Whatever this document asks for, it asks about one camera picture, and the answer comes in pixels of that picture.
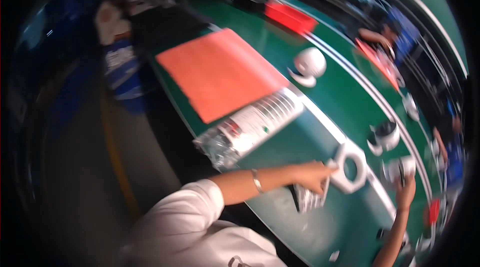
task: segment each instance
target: red plastic tray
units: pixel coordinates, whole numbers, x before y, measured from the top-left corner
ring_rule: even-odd
[[[318,24],[309,15],[281,3],[267,3],[265,15],[300,35],[305,32],[312,32]]]
[[[437,222],[439,212],[440,212],[440,200],[435,199],[430,204],[429,220],[428,220],[429,225],[432,225],[433,223]]]

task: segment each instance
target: bracelet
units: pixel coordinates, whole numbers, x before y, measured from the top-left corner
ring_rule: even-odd
[[[258,193],[262,194],[262,185],[260,184],[260,181],[257,178],[257,169],[252,169],[251,174],[253,176],[253,183],[255,184],[255,187],[257,187]]]

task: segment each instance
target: paper sheet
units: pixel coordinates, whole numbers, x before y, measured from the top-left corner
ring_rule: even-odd
[[[168,49],[156,60],[206,124],[289,84],[229,28]]]

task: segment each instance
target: white shirt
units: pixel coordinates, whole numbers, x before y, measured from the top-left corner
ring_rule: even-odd
[[[286,267],[250,228],[219,220],[220,188],[199,180],[160,200],[121,247],[122,267]]]

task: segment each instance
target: clear plastic bag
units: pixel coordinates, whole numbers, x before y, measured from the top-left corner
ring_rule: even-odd
[[[242,108],[193,143],[208,156],[215,169],[230,169],[297,118],[303,109],[298,96],[283,88]]]
[[[322,184],[323,195],[315,193],[312,190],[304,188],[299,184],[295,184],[293,188],[295,189],[295,195],[298,202],[298,211],[302,214],[316,209],[321,208],[325,204],[325,199],[327,198],[328,186],[330,185],[330,178],[327,178]]]

